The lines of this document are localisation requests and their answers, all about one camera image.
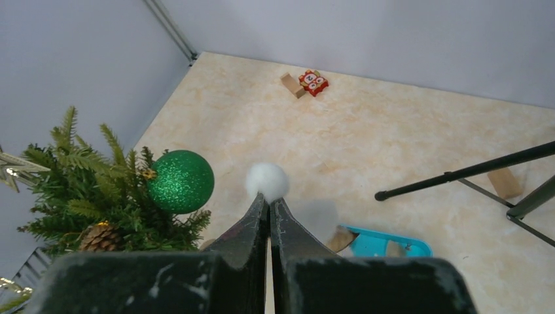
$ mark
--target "pine cone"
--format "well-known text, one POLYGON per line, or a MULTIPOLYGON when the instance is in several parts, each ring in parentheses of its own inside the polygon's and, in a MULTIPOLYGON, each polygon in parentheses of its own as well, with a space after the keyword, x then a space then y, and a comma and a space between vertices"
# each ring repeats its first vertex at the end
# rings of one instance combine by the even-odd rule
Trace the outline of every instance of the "pine cone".
POLYGON ((122 240, 115 226, 101 222, 93 226, 85 235, 79 245, 79 250, 88 252, 117 251, 122 240))

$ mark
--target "gold star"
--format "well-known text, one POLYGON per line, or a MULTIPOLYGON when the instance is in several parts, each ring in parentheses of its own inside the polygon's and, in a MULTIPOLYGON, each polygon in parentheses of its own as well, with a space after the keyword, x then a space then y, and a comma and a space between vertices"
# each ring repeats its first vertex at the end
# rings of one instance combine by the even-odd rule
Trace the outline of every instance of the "gold star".
POLYGON ((0 147, 0 181, 11 187, 17 193, 19 188, 16 181, 27 186, 35 185, 33 183, 33 172, 50 171, 49 168, 43 167, 23 158, 6 154, 0 147))

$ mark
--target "blue plastic tray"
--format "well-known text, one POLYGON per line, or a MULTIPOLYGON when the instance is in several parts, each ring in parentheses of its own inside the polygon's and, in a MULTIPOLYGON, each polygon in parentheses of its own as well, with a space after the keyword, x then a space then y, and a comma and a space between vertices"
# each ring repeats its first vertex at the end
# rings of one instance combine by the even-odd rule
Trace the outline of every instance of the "blue plastic tray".
POLYGON ((406 257, 415 256, 432 256, 432 249, 430 246, 418 239, 411 237, 401 237, 400 235, 387 234, 385 232, 378 232, 353 226, 343 226, 352 232, 359 234, 359 236, 351 243, 350 247, 353 254, 357 257, 370 257, 370 256, 385 256, 385 250, 389 241, 394 241, 408 247, 406 257))

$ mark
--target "black metal rod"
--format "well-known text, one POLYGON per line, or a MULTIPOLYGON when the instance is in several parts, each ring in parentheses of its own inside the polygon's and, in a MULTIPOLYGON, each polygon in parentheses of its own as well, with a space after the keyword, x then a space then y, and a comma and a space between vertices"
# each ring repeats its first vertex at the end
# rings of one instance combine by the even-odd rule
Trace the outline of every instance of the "black metal rod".
POLYGON ((513 208, 509 209, 507 214, 517 219, 522 219, 526 214, 542 206, 553 197, 555 197, 555 175, 519 201, 513 208))
POLYGON ((553 239, 551 239, 547 235, 542 234, 541 232, 537 231, 536 229, 532 228, 531 226, 528 226, 524 222, 520 221, 520 219, 518 219, 516 217, 513 217, 509 214, 507 214, 507 218, 510 221, 514 222, 519 227, 521 227, 522 229, 524 229, 524 230, 528 231, 529 233, 535 235, 536 237, 542 239, 543 241, 545 241, 547 244, 551 245, 552 247, 555 247, 555 241, 553 241, 553 239))
POLYGON ((475 191, 478 191, 478 192, 482 193, 483 195, 491 198, 492 200, 497 201, 497 202, 507 206, 508 208, 513 208, 514 207, 514 205, 512 203, 509 203, 508 201, 504 200, 503 198, 500 198, 499 196, 491 193, 488 190, 485 190, 481 186, 478 186, 478 185, 468 181, 467 179, 459 179, 459 182, 468 186, 469 188, 471 188, 475 191))
POLYGON ((439 175, 438 177, 433 177, 410 185, 402 186, 400 188, 395 188, 389 191, 380 191, 376 193, 374 197, 378 201, 385 201, 386 199, 392 198, 393 196, 423 190, 424 188, 430 188, 432 186, 464 179, 467 177, 472 177, 475 175, 480 175, 482 173, 510 167, 516 164, 521 164, 523 162, 529 162, 531 160, 544 158, 554 154, 555 141, 521 150, 520 152, 515 152, 514 154, 509 154, 503 157, 492 159, 487 162, 482 162, 481 164, 476 164, 474 166, 466 167, 457 171, 446 172, 444 175, 439 175))

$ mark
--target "metal pole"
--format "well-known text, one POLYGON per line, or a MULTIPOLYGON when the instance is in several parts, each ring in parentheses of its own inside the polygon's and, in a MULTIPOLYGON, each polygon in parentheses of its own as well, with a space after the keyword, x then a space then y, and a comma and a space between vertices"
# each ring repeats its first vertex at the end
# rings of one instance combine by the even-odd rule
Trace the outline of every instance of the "metal pole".
POLYGON ((481 164, 476 164, 474 166, 466 167, 454 172, 446 172, 444 175, 439 175, 437 177, 433 177, 410 185, 402 186, 400 188, 396 188, 390 191, 381 191, 376 193, 374 197, 378 201, 385 201, 386 199, 392 198, 393 196, 398 196, 401 194, 423 190, 424 188, 430 188, 432 186, 464 179, 467 177, 472 177, 472 176, 490 172, 496 169, 510 167, 516 164, 529 162, 531 160, 536 160, 536 159, 551 156, 554 154, 555 154, 555 141, 547 144, 539 145, 536 147, 532 147, 529 149, 521 150, 520 152, 515 152, 514 154, 509 154, 503 157, 492 159, 490 161, 482 162, 481 164))
POLYGON ((513 208, 509 209, 507 215, 522 219, 526 214, 542 206, 553 197, 555 197, 555 175, 519 201, 513 208))
POLYGON ((189 62, 192 64, 197 58, 197 52, 189 44, 187 38, 183 32, 179 29, 179 26, 173 21, 170 13, 166 7, 159 0, 143 0, 145 4, 149 7, 151 12, 156 16, 158 21, 168 32, 168 35, 173 39, 175 44, 179 47, 181 52, 187 57, 189 62))

